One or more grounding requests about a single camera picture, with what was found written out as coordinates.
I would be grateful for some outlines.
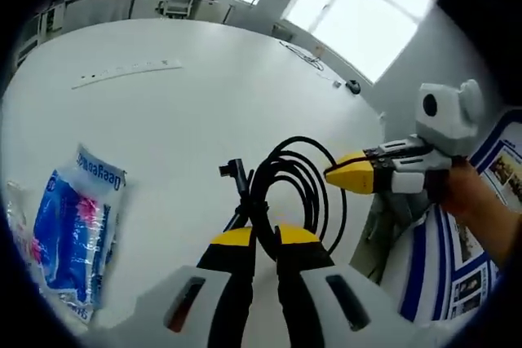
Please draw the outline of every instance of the white table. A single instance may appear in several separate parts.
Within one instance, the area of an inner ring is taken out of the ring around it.
[[[107,67],[178,59],[183,68],[138,73],[77,90],[81,75]],[[27,189],[35,216],[51,171],[74,158],[79,142],[128,172],[128,203],[104,309],[93,321],[110,327],[131,314],[136,297],[176,268],[195,264],[238,203],[235,184],[218,166],[236,157],[257,165],[283,139],[302,134],[334,156],[383,141],[378,116],[273,38],[220,24],[125,20],[80,29],[33,51],[3,99],[2,184]],[[326,167],[311,148],[295,147]],[[330,226],[341,202],[329,188]],[[348,223],[334,254],[349,262],[371,196],[348,194]],[[268,203],[274,222],[302,224],[296,191],[276,184]],[[247,346],[289,346],[276,296],[276,268],[260,252]]]

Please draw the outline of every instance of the cable on table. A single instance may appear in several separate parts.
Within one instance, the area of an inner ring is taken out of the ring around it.
[[[255,235],[259,243],[263,246],[267,254],[276,259],[276,234],[272,229],[272,225],[268,220],[268,204],[266,197],[271,185],[278,182],[286,182],[291,184],[298,192],[304,211],[303,228],[316,234],[319,226],[319,215],[321,211],[321,198],[323,213],[323,225],[319,239],[323,241],[329,223],[329,202],[326,193],[325,182],[319,170],[304,155],[285,149],[293,143],[310,144],[321,151],[331,165],[335,164],[335,159],[314,139],[304,136],[294,136],[280,143],[259,165],[258,169],[249,175],[248,189],[241,193],[241,203],[237,207],[242,214],[247,215],[252,223]],[[328,249],[328,253],[332,254],[337,248],[343,237],[347,222],[347,198],[346,192],[340,190],[343,203],[343,212],[341,216],[341,226],[334,243]],[[243,227],[245,220],[238,223],[239,226],[231,228]]]
[[[289,51],[294,52],[299,58],[301,58],[304,61],[306,61],[307,63],[309,63],[312,67],[317,68],[319,71],[325,70],[325,67],[321,63],[321,59],[319,59],[318,57],[310,57],[310,56],[306,55],[304,52],[300,51],[299,49],[297,49],[293,46],[290,46],[288,44],[285,44],[283,41],[279,41],[279,43],[282,46],[284,46],[286,49],[288,49]]]

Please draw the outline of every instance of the power strip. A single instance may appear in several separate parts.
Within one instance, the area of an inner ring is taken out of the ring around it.
[[[131,75],[133,73],[148,73],[150,71],[161,71],[164,69],[182,68],[181,63],[177,59],[161,59],[157,61],[148,61],[146,63],[135,63],[132,65],[122,65],[114,68],[106,68],[104,70],[86,73],[81,75],[76,83],[74,83],[72,90],[79,89],[96,83],[98,81],[105,81],[115,77],[122,77],[124,75]]]

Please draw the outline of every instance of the white camera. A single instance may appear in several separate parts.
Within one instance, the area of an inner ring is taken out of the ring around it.
[[[484,97],[473,79],[459,89],[423,83],[417,102],[417,135],[449,156],[466,156],[483,114]]]

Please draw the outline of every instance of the yellow tip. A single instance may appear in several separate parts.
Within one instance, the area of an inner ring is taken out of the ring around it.
[[[226,231],[214,238],[211,244],[225,244],[229,246],[248,246],[252,227],[237,228]]]
[[[290,224],[280,224],[282,244],[307,244],[309,242],[319,242],[319,238],[304,228],[292,226]]]
[[[341,158],[337,163],[365,156],[363,151],[354,152]],[[374,192],[374,168],[369,161],[354,162],[325,175],[330,185],[350,192],[369,195]]]

